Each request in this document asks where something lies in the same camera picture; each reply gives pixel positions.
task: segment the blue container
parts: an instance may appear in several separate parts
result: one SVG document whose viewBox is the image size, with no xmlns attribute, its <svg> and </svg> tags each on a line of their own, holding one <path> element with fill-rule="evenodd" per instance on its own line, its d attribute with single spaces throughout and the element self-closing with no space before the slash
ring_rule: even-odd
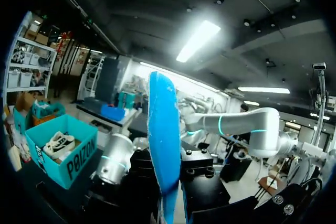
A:
<svg viewBox="0 0 336 224">
<path fill-rule="evenodd" d="M 124 118 L 125 110 L 117 107 L 110 107 L 108 105 L 103 105 L 101 107 L 100 114 L 119 122 Z"/>
<path fill-rule="evenodd" d="M 44 104 L 48 104 L 48 103 L 38 102 L 38 104 L 44 105 Z M 55 111 L 56 111 L 56 113 L 55 113 L 56 117 L 64 115 L 65 114 L 65 107 L 62 104 L 60 104 L 59 102 L 51 104 L 45 109 L 37 106 L 35 103 L 32 106 L 33 115 L 38 119 L 41 119 L 41 118 L 44 118 L 48 115 L 54 114 Z"/>
<path fill-rule="evenodd" d="M 60 164 L 43 152 L 44 145 L 58 131 L 68 132 L 75 137 L 75 141 L 80 142 Z M 97 128 L 67 114 L 52 119 L 26 131 L 31 158 L 58 185 L 69 189 L 96 151 L 97 131 Z"/>
</svg>

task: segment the bolt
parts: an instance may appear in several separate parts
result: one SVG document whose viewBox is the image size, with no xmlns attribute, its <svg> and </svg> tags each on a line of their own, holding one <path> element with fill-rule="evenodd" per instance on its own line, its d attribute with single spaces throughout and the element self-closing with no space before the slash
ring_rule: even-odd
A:
<svg viewBox="0 0 336 224">
<path fill-rule="evenodd" d="M 273 202 L 277 205 L 281 205 L 284 202 L 284 198 L 281 195 L 276 195 L 273 197 Z"/>
<path fill-rule="evenodd" d="M 195 170 L 194 170 L 194 169 L 188 169 L 188 170 L 187 170 L 187 173 L 188 173 L 189 175 L 194 175 L 194 174 L 195 174 Z"/>
<path fill-rule="evenodd" d="M 294 212 L 294 206 L 292 204 L 288 204 L 284 207 L 284 213 L 286 215 L 291 215 Z"/>
</svg>

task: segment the sneaker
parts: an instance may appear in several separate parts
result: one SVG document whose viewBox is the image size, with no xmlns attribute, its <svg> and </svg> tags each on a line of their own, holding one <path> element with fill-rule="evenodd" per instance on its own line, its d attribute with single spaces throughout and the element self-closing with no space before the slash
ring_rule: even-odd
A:
<svg viewBox="0 0 336 224">
<path fill-rule="evenodd" d="M 73 136 L 64 135 L 58 131 L 51 138 L 51 140 L 43 147 L 43 151 L 50 158 L 57 159 L 74 147 L 75 147 L 75 138 Z"/>
</svg>

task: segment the ceiling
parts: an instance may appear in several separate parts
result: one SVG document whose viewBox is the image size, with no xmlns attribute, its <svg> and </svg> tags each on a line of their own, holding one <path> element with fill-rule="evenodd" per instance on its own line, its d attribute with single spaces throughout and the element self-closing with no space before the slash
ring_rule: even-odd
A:
<svg viewBox="0 0 336 224">
<path fill-rule="evenodd" d="M 317 62 L 326 62 L 327 89 L 336 95 L 334 43 L 321 14 L 308 0 L 224 0 L 220 5 L 216 1 L 76 0 L 122 55 L 222 90 L 265 86 L 291 92 L 245 93 L 244 100 L 308 117 L 308 90 L 318 83 L 311 66 Z M 244 26 L 244 19 L 251 21 L 250 27 Z M 218 25 L 220 32 L 186 63 L 177 62 L 180 50 L 203 20 Z"/>
</svg>

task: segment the silver cylinder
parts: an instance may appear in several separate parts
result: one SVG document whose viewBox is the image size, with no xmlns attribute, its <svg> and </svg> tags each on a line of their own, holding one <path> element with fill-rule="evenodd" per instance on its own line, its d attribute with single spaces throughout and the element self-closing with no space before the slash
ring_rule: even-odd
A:
<svg viewBox="0 0 336 224">
<path fill-rule="evenodd" d="M 130 168 L 132 141 L 121 134 L 113 134 L 105 146 L 96 174 L 105 182 L 119 184 Z"/>
</svg>

